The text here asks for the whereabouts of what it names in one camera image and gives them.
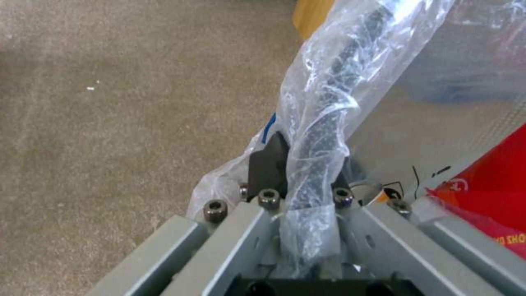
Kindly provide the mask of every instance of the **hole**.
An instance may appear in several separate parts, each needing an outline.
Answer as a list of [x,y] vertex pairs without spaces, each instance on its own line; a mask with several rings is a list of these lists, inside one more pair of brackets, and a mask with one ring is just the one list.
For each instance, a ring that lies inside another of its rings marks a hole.
[[259,247],[259,238],[256,238],[256,241],[254,242],[254,250]]
[[274,191],[265,191],[263,192],[263,196],[266,197],[266,198],[273,198],[274,197]]
[[343,189],[338,189],[336,190],[336,194],[339,195],[339,196],[348,196],[349,194],[347,193],[346,190],[343,190]]
[[211,202],[209,205],[208,205],[209,208],[211,208],[212,210],[217,210],[218,208],[221,207],[221,203],[218,202],[218,201],[213,201]]
[[382,282],[373,282],[367,285],[366,296],[394,296],[393,290]]
[[365,241],[367,242],[367,244],[369,245],[369,247],[371,249],[374,249],[375,248],[375,241],[372,239],[372,237],[370,235],[366,235],[365,236]]
[[255,282],[251,284],[247,291],[246,296],[276,296],[274,288],[265,282]]

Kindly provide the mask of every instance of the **hex socket bolt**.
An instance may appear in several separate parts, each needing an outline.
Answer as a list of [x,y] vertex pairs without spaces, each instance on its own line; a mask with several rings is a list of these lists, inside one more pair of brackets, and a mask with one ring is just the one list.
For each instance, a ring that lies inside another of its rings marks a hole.
[[344,209],[351,206],[353,195],[349,189],[335,188],[332,191],[332,199],[337,209]]
[[203,214],[205,215],[206,221],[210,223],[221,223],[228,214],[227,203],[223,200],[210,200],[203,207]]
[[279,192],[274,189],[263,189],[258,194],[259,206],[268,211],[279,209],[280,199]]
[[411,214],[411,205],[403,200],[390,199],[387,205],[406,218]]

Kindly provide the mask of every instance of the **beige carpet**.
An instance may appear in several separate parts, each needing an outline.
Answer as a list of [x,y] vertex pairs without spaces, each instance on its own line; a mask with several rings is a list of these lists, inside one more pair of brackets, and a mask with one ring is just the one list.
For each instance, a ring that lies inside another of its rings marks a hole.
[[293,0],[0,0],[0,295],[83,294],[272,114]]

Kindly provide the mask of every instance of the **gray metal bar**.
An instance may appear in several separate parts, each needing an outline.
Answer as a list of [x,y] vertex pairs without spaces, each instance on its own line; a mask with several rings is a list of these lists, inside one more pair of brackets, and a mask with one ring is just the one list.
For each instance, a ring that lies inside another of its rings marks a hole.
[[526,295],[526,261],[463,220],[449,216],[419,228],[506,295]]
[[235,276],[254,270],[276,232],[263,208],[239,203],[162,295],[223,295]]
[[87,295],[158,295],[207,236],[203,225],[173,216]]
[[378,278],[395,272],[425,295],[501,295],[386,204],[375,203],[347,216],[364,263]]

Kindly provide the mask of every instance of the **blue stripe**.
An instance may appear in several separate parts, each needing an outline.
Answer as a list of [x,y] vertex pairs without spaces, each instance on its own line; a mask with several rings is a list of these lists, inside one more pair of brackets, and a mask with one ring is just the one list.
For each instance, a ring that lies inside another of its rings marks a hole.
[[272,114],[272,117],[270,118],[267,125],[265,126],[265,129],[263,130],[263,139],[261,140],[263,144],[267,143],[268,130],[275,122],[276,122],[276,114],[274,113]]

